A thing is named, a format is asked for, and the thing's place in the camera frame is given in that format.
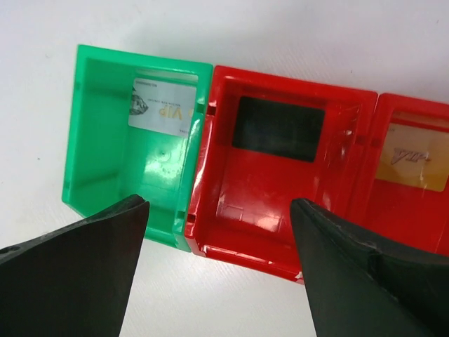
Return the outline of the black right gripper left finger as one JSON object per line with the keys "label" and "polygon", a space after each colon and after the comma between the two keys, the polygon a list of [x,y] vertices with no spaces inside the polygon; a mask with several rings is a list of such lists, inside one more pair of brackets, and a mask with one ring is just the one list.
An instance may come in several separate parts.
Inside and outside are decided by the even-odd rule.
{"label": "black right gripper left finger", "polygon": [[2,336],[118,336],[150,204],[134,194],[1,250]]}

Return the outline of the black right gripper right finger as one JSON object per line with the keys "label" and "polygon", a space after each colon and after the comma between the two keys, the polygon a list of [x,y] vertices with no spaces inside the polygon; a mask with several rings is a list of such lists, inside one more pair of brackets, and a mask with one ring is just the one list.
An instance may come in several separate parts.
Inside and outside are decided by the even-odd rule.
{"label": "black right gripper right finger", "polygon": [[290,221],[318,336],[447,336],[448,258],[392,241],[308,199]]}

